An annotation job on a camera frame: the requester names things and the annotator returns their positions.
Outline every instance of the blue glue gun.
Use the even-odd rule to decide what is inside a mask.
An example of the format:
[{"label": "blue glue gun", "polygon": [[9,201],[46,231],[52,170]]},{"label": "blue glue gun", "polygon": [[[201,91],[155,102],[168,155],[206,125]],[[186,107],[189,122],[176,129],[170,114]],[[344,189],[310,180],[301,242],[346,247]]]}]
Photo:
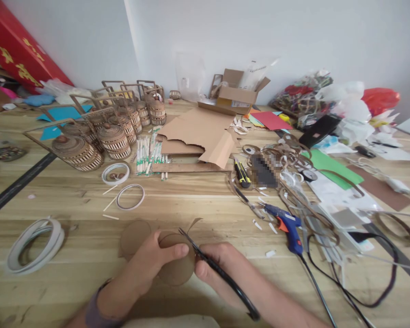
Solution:
[{"label": "blue glue gun", "polygon": [[259,203],[264,206],[264,209],[278,220],[278,229],[282,230],[287,235],[288,249],[293,254],[301,255],[304,251],[301,240],[297,234],[296,227],[301,226],[301,219],[291,215],[289,212],[280,209],[279,207]]}]

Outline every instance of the bundle of chopsticks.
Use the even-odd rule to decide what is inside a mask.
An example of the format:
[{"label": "bundle of chopsticks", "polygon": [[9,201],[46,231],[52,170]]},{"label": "bundle of chopsticks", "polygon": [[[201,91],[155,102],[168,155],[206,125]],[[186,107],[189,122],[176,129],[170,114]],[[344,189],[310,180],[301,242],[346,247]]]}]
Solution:
[{"label": "bundle of chopsticks", "polygon": [[[162,143],[156,141],[156,136],[161,126],[153,128],[152,137],[145,137],[137,140],[137,174],[149,176],[152,173],[159,174],[152,171],[153,163],[168,163],[168,156],[161,155]],[[163,172],[161,174],[161,181],[167,180],[169,174]]]}]

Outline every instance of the green paper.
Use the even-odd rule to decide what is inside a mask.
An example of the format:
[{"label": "green paper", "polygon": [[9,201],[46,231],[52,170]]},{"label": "green paper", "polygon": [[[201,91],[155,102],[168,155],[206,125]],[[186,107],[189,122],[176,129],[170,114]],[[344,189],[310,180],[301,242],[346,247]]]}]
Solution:
[{"label": "green paper", "polygon": [[[303,155],[305,157],[308,157],[308,153],[303,153]],[[347,178],[349,181],[351,181],[352,183],[356,185],[364,181],[364,179],[360,175],[351,171],[346,166],[341,165],[338,161],[322,153],[320,150],[317,150],[317,149],[312,150],[311,155],[312,155],[311,161],[313,162],[313,166],[317,169],[327,169],[330,171],[334,171],[340,174],[341,176]],[[344,190],[348,190],[352,188],[352,186],[349,183],[347,183],[346,181],[342,180],[340,177],[332,173],[329,173],[329,172],[321,172],[321,173]]]}]

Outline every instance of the white wall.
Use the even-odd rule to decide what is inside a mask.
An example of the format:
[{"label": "white wall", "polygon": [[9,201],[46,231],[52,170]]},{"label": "white wall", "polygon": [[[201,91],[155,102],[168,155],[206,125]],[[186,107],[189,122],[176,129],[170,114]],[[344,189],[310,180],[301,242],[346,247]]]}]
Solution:
[{"label": "white wall", "polygon": [[399,121],[410,117],[410,0],[125,1],[142,73],[167,91],[177,88],[177,51],[202,55],[205,93],[225,67],[244,69],[256,56],[277,55],[258,104],[326,68],[336,82],[399,91]]},{"label": "white wall", "polygon": [[3,0],[78,87],[140,76],[123,0]]}]

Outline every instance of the black scissors handle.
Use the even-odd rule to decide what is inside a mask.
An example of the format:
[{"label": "black scissors handle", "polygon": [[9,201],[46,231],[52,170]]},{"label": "black scissors handle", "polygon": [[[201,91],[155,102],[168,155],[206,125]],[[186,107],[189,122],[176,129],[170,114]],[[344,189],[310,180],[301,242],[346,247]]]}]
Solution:
[{"label": "black scissors handle", "polygon": [[206,257],[204,259],[208,265],[217,272],[219,276],[232,288],[233,291],[236,292],[237,296],[241,299],[241,301],[246,305],[247,309],[249,310],[248,315],[251,317],[253,321],[260,320],[260,314],[255,306],[252,304],[251,300],[247,297],[244,291],[237,285],[237,283],[227,274],[214,260],[210,257]]}]

